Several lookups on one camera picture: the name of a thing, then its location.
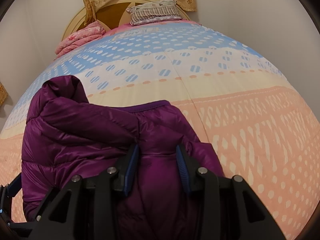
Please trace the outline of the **purple hooded puffer jacket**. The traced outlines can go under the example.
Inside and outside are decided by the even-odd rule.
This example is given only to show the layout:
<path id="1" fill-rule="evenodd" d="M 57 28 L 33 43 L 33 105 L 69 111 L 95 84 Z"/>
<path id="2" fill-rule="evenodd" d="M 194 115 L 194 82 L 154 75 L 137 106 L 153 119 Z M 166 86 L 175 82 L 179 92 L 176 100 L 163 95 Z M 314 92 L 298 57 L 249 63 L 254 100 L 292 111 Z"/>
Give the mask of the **purple hooded puffer jacket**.
<path id="1" fill-rule="evenodd" d="M 188 239 L 196 211 L 183 196 L 176 147 L 223 175 L 211 144 L 201 142 L 167 101 L 114 108 L 93 105 L 74 76 L 45 82 L 31 100 L 22 142 L 23 211 L 27 221 L 54 187 L 74 175 L 97 176 L 138 145 L 142 158 L 131 196 L 118 206 L 119 224 L 136 239 Z"/>

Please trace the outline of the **polka dot duvet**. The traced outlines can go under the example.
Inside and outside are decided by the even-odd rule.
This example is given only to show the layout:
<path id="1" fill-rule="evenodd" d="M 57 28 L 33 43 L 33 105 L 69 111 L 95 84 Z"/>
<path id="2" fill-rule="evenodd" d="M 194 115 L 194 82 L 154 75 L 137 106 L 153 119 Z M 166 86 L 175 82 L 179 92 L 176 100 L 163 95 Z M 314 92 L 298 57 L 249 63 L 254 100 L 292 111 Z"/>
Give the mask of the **polka dot duvet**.
<path id="1" fill-rule="evenodd" d="M 123 25 L 49 65 L 1 131 L 1 184 L 21 170 L 31 98 L 64 75 L 78 77 L 96 105 L 169 101 L 212 144 L 224 174 L 245 178 L 287 239 L 306 228 L 319 202 L 319 121 L 267 59 L 191 21 Z"/>

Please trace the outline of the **beige curtain side window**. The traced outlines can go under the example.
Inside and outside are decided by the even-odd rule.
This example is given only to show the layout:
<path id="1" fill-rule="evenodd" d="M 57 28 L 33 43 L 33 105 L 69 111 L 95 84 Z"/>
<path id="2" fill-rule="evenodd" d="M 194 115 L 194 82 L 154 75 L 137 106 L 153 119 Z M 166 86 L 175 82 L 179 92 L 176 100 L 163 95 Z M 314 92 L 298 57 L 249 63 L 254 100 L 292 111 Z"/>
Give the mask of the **beige curtain side window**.
<path id="1" fill-rule="evenodd" d="M 0 106 L 3 105 L 7 97 L 8 97 L 7 90 L 4 88 L 4 86 L 0 82 Z"/>

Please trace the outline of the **folded pink blanket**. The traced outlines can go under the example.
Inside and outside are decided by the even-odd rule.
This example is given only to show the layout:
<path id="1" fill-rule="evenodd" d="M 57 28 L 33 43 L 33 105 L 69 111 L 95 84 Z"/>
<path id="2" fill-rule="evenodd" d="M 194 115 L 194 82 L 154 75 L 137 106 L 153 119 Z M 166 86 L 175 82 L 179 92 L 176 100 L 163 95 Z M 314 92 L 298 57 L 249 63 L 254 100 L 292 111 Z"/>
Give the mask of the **folded pink blanket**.
<path id="1" fill-rule="evenodd" d="M 55 54 L 59 58 L 76 48 L 101 38 L 106 33 L 106 29 L 95 21 L 63 39 L 56 47 Z"/>

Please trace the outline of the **cream wooden headboard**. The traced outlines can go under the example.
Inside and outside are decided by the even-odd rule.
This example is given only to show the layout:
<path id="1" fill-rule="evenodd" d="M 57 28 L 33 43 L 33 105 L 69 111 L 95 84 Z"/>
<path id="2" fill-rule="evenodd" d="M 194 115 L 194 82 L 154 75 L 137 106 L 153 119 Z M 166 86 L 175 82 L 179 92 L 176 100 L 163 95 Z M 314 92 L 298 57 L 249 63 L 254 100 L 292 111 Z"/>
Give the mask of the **cream wooden headboard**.
<path id="1" fill-rule="evenodd" d="M 129 24 L 130 15 L 127 8 L 141 5 L 148 2 L 160 0 L 112 0 L 102 7 L 97 13 L 97 21 L 107 30 L 115 29 L 121 25 Z M 81 9 L 67 26 L 62 40 L 72 33 L 85 27 L 86 8 Z"/>

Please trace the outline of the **striped grey pillow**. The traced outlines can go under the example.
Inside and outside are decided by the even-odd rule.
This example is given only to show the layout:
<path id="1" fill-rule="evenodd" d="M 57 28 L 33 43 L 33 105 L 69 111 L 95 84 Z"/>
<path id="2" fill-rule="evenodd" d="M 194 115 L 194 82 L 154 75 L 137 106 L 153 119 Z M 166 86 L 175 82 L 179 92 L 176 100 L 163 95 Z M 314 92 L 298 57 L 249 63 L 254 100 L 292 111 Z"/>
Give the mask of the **striped grey pillow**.
<path id="1" fill-rule="evenodd" d="M 126 11 L 132 26 L 183 19 L 175 0 L 148 2 L 127 8 Z"/>

